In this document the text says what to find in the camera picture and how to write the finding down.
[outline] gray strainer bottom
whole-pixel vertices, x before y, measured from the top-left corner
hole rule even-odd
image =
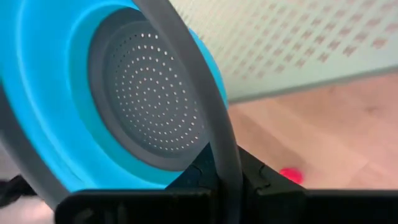
[[[139,11],[122,9],[101,23],[88,63],[105,125],[138,159],[184,170],[208,144],[178,59]]]

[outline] wooden floor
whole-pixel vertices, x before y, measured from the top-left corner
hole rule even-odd
[[[398,74],[234,105],[238,144],[308,188],[398,188]]]

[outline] red object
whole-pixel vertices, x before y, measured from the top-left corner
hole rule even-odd
[[[296,184],[301,184],[303,182],[303,174],[295,168],[283,168],[279,171],[279,174]]]

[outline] dotted pattern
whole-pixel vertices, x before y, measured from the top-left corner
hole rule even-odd
[[[109,60],[107,83],[125,131],[152,151],[203,147],[208,139],[196,102],[158,35],[131,34],[119,43]]]
[[[398,0],[171,2],[215,56],[231,101],[398,66],[398,53],[372,62],[398,52]],[[329,68],[338,77],[313,74]]]

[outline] light green panel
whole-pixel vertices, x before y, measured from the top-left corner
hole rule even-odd
[[[230,102],[398,70],[398,0],[171,0]]]

